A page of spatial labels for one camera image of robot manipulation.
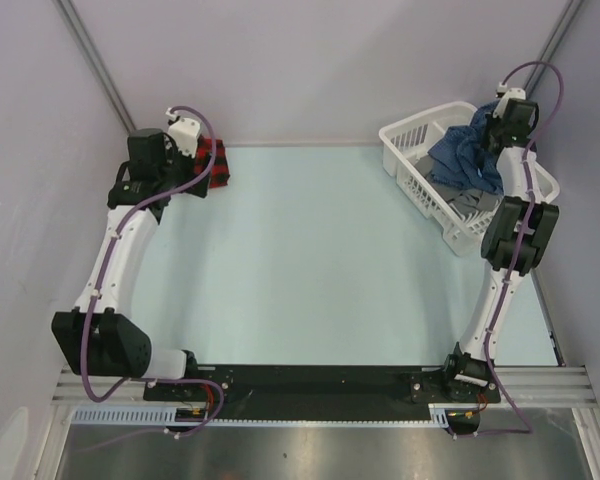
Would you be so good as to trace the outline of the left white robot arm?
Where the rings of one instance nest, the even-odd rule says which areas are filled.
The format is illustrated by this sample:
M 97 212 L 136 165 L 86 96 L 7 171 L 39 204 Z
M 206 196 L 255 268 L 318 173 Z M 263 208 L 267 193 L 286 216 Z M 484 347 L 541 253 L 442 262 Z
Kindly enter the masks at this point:
M 177 398 L 194 397 L 200 374 L 193 354 L 163 349 L 131 320 L 136 280 L 146 249 L 170 198 L 192 181 L 199 121 L 178 118 L 167 130 L 146 128 L 127 139 L 129 158 L 108 193 L 104 239 L 87 285 L 68 312 L 54 315 L 51 330 L 71 371 L 79 375 L 166 379 Z

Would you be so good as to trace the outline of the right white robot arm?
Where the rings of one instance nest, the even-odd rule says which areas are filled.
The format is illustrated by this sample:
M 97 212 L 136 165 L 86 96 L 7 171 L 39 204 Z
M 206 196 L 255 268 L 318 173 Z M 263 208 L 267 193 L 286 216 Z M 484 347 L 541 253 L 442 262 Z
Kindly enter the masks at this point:
M 494 360 L 506 312 L 524 277 L 536 268 L 559 209 L 541 189 L 532 134 L 538 105 L 502 97 L 487 117 L 483 145 L 497 157 L 505 196 L 481 243 L 485 276 L 469 326 L 447 357 L 441 376 L 452 401 L 479 401 L 497 385 Z

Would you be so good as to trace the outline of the blue checked shirt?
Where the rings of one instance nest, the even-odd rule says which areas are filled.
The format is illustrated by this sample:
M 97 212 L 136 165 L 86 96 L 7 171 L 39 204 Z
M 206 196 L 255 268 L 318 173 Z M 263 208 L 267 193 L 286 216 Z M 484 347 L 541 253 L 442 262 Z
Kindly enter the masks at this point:
M 479 190 L 492 195 L 504 193 L 497 158 L 481 146 L 497 101 L 478 108 L 468 125 L 451 126 L 428 151 L 433 160 L 432 183 L 458 190 Z

